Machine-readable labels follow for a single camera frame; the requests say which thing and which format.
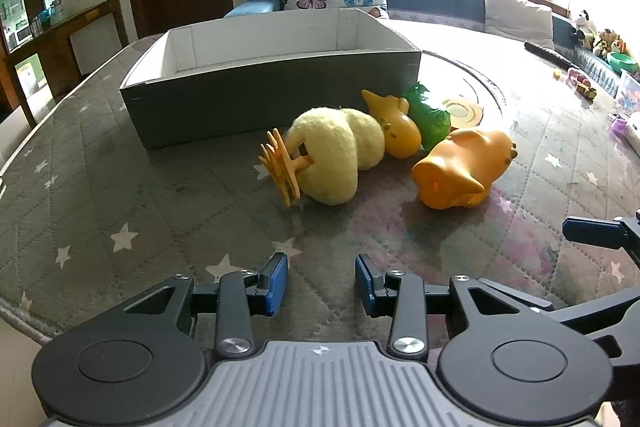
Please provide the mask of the dark wooden sideboard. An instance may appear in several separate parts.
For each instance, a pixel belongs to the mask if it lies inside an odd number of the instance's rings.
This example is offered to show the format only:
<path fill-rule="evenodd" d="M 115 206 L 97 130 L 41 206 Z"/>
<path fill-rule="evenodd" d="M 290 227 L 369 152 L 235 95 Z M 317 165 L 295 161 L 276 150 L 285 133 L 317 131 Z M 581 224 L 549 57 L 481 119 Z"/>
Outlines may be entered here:
<path fill-rule="evenodd" d="M 23 109 L 29 127 L 35 128 L 36 120 L 28 105 L 27 95 L 18 79 L 15 66 L 26 58 L 38 54 L 54 101 L 61 102 L 82 81 L 70 36 L 109 15 L 114 18 L 120 47 L 126 48 L 129 39 L 120 0 L 105 0 L 90 6 L 61 23 L 51 26 L 13 52 L 8 52 L 6 45 L 1 43 L 1 95 L 10 109 L 17 109 L 17 107 Z"/>

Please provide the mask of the white sofa cushion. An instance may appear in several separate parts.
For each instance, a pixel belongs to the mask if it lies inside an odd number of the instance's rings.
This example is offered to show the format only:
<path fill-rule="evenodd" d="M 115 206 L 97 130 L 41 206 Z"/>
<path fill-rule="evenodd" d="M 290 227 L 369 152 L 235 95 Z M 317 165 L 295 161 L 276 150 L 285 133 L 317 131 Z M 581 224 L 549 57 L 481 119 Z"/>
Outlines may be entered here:
<path fill-rule="evenodd" d="M 485 0 L 485 31 L 552 49 L 552 9 L 527 0 Z"/>

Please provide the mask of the green bowl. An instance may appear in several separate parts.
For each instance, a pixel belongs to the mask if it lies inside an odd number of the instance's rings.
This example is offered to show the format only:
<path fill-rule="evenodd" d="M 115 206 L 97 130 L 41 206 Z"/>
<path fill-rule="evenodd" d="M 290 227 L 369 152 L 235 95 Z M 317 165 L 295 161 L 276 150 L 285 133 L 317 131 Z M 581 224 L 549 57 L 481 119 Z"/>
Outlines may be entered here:
<path fill-rule="evenodd" d="M 610 52 L 608 54 L 608 64 L 610 64 L 616 74 L 620 74 L 621 72 L 635 74 L 639 70 L 639 64 L 633 57 L 620 52 Z"/>

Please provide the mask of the blue sofa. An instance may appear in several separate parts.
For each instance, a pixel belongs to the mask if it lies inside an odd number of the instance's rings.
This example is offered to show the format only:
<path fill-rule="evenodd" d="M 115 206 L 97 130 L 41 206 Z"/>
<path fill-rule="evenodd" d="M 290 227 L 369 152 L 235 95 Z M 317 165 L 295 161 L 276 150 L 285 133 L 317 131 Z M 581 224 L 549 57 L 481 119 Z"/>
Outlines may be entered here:
<path fill-rule="evenodd" d="M 387 0 L 386 14 L 395 20 L 457 26 L 485 31 L 485 0 Z M 247 0 L 224 17 L 282 11 L 282 0 Z M 568 56 L 577 46 L 577 30 L 568 18 L 552 12 L 555 51 Z"/>

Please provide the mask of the grey star quilted tablecloth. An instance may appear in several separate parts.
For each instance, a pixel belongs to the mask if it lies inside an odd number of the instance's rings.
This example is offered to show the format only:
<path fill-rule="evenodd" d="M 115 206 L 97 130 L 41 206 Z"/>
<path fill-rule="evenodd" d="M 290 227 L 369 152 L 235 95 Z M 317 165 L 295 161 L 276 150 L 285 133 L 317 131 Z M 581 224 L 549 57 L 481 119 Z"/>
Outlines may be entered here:
<path fill-rule="evenodd" d="M 1 176 L 1 314 L 44 341 L 177 273 L 212 283 L 290 259 L 277 339 L 384 339 L 355 293 L 354 261 L 428 283 L 487 277 L 558 306 L 639 282 L 623 251 L 567 242 L 568 216 L 639 206 L 639 159 L 612 135 L 613 100 L 587 101 L 517 41 L 444 25 L 394 23 L 423 50 L 421 78 L 483 79 L 518 157 L 483 205 L 434 211 L 409 161 L 364 172 L 355 198 L 285 206 L 258 164 L 262 132 L 163 150 L 141 144 L 119 93 L 142 39 L 114 56 L 40 124 Z"/>

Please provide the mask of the small orange rubber toy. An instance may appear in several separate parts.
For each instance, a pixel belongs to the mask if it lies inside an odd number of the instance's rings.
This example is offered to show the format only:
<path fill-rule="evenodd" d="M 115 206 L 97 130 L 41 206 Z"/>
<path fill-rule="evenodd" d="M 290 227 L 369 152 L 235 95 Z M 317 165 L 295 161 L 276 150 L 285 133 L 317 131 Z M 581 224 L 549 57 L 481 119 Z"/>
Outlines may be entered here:
<path fill-rule="evenodd" d="M 386 153 L 398 159 L 416 155 L 422 138 L 418 126 L 408 116 L 409 102 L 405 98 L 381 96 L 369 90 L 362 90 L 361 96 L 369 114 L 383 130 Z"/>

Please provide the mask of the green toy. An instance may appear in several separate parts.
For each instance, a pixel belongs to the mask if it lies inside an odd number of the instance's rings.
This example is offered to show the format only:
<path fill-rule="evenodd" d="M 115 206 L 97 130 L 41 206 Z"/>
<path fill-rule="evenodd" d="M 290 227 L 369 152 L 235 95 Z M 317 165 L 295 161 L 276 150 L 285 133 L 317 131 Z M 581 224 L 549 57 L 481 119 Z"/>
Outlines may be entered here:
<path fill-rule="evenodd" d="M 408 115 L 420 131 L 423 150 L 430 153 L 450 133 L 450 114 L 442 104 L 431 100 L 430 91 L 420 82 L 409 88 L 404 98 L 409 103 Z"/>

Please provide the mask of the black induction cooktop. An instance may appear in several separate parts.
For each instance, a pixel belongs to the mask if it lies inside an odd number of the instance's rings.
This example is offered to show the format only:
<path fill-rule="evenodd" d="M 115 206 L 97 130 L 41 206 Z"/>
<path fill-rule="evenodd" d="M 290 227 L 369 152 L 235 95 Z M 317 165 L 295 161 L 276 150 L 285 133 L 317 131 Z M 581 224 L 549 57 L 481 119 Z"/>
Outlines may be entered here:
<path fill-rule="evenodd" d="M 458 98 L 483 109 L 483 124 L 506 115 L 506 96 L 488 77 L 453 58 L 423 50 L 418 81 L 437 101 Z"/>

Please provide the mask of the round yellow disc toy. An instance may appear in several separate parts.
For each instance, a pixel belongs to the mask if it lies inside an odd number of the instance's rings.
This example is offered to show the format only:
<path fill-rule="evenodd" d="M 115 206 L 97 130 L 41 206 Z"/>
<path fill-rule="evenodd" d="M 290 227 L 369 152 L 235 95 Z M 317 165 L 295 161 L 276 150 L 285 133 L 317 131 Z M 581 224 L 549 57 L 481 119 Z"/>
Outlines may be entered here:
<path fill-rule="evenodd" d="M 451 128 L 454 130 L 477 127 L 482 122 L 484 109 L 475 103 L 462 98 L 448 98 L 442 104 L 449 113 Z"/>

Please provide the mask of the yellow plush duck toy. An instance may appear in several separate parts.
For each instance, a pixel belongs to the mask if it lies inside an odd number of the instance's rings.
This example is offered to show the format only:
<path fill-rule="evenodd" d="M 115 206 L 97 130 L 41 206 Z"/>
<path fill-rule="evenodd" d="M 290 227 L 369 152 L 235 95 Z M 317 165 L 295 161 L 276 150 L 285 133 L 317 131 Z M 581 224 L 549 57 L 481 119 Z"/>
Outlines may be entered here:
<path fill-rule="evenodd" d="M 370 115 L 353 108 L 317 107 L 299 115 L 285 134 L 267 132 L 260 147 L 285 205 L 306 195 L 324 205 L 349 202 L 358 176 L 383 159 L 384 133 Z"/>

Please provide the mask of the large orange rubber toy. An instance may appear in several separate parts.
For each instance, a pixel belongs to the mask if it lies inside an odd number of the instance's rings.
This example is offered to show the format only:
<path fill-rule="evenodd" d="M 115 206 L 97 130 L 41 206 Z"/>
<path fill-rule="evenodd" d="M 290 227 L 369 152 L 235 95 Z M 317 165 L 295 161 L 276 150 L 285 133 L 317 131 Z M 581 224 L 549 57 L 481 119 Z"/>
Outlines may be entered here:
<path fill-rule="evenodd" d="M 474 208 L 516 156 L 516 144 L 501 130 L 459 129 L 412 167 L 411 178 L 428 208 Z"/>

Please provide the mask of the dark cardboard box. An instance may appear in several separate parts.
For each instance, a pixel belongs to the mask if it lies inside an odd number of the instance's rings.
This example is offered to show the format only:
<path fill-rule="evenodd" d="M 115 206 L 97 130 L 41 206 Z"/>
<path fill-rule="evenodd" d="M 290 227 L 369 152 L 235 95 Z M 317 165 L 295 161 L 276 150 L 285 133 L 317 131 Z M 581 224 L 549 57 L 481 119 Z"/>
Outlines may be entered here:
<path fill-rule="evenodd" d="M 403 95 L 422 51 L 360 9 L 208 20 L 165 32 L 120 86 L 148 150 L 284 127 L 314 107 Z"/>

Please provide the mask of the black remote control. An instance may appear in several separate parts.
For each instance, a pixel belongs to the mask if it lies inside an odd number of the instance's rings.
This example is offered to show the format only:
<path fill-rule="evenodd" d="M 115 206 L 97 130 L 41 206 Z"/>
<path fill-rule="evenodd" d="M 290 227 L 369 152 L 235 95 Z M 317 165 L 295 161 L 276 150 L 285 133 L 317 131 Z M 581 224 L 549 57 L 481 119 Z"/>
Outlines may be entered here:
<path fill-rule="evenodd" d="M 536 55 L 536 57 L 542 58 L 544 61 L 551 63 L 559 69 L 569 70 L 572 67 L 576 68 L 576 65 L 572 61 L 567 60 L 567 58 L 563 55 L 553 51 L 552 49 L 538 46 L 538 44 L 534 42 L 525 41 L 524 48 L 529 53 Z"/>

